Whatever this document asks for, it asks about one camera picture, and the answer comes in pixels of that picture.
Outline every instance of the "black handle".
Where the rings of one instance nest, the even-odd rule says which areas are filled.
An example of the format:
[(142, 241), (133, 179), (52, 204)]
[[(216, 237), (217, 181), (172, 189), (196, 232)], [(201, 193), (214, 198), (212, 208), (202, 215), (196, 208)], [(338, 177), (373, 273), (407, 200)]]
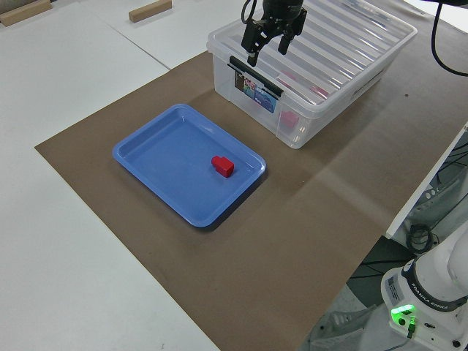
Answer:
[(263, 77), (260, 73), (254, 71), (251, 67), (249, 67), (247, 64), (243, 63), (241, 60), (238, 58), (231, 56), (229, 58), (229, 64), (227, 64), (231, 68), (239, 71), (239, 72), (246, 72), (249, 73), (253, 78), (257, 79), (260, 81), (265, 88), (267, 88), (269, 91), (271, 91), (273, 94), (275, 94), (277, 97), (280, 97), (281, 94), (283, 93), (283, 89), (279, 88), (278, 86), (274, 85), (271, 81)]

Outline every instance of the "wooden stick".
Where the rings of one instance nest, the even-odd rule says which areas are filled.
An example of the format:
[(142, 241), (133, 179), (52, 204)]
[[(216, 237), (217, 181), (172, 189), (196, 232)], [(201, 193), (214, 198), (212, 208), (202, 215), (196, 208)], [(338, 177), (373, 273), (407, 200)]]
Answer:
[(157, 15), (163, 11), (173, 8), (172, 0), (159, 0), (152, 4), (140, 7), (129, 12), (129, 18), (133, 23)]
[(2, 13), (0, 15), (0, 22), (2, 22), (4, 26), (11, 26), (12, 24), (38, 15), (51, 8), (50, 0), (37, 0), (9, 12)]

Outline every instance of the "colorful label on box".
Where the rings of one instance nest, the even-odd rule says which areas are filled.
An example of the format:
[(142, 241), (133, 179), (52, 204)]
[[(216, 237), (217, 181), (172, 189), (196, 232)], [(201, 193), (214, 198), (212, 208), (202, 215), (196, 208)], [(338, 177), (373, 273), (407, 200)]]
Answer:
[(235, 71), (234, 85), (269, 112), (275, 112), (276, 98), (237, 71)]

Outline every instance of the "clear plastic lid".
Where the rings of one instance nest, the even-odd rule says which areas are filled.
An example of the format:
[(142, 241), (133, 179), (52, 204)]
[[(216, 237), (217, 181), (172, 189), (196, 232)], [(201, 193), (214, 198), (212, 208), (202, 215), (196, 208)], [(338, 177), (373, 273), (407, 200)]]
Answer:
[[(311, 105), (323, 103), (416, 34), (411, 25), (360, 0), (305, 0), (303, 7), (307, 17), (302, 34), (287, 54), (277, 51), (280, 37), (274, 38), (260, 51), (255, 69)], [(246, 61), (244, 30), (237, 21), (214, 32), (210, 40)]]

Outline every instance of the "brown mat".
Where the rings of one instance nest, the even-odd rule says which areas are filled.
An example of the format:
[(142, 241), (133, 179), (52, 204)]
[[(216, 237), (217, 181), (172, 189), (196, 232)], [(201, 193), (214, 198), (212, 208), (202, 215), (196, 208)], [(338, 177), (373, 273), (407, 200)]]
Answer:
[[(223, 351), (298, 347), (467, 121), (468, 80), (430, 57), (432, 18), (400, 1), (378, 5), (419, 35), (300, 150), (214, 92), (208, 53), (37, 146)], [(441, 52), (466, 42), (444, 23), (439, 30)], [(458, 45), (448, 61), (462, 67), (466, 57)], [(118, 141), (176, 103), (267, 162), (264, 182), (211, 232), (187, 224), (111, 156)]]

